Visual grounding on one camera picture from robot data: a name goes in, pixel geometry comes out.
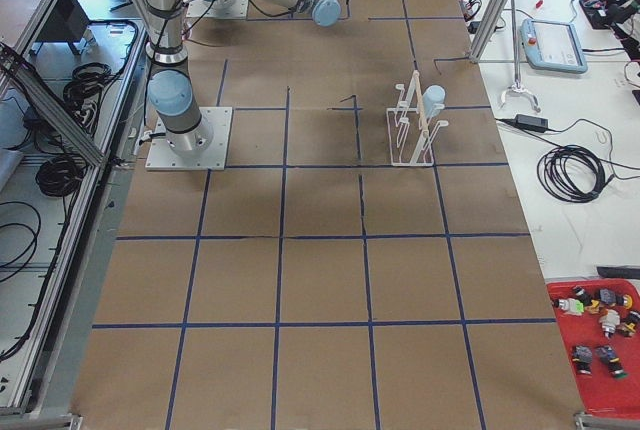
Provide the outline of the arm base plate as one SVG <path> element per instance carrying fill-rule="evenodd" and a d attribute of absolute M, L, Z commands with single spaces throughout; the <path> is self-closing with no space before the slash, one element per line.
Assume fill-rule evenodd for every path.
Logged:
<path fill-rule="evenodd" d="M 161 120 L 151 140 L 146 159 L 150 171 L 195 171 L 225 169 L 232 126 L 232 107 L 201 107 L 201 121 L 191 132 L 167 131 Z"/>
<path fill-rule="evenodd" d="M 244 20 L 247 17 L 248 0 L 190 0 L 186 16 L 217 20 Z"/>

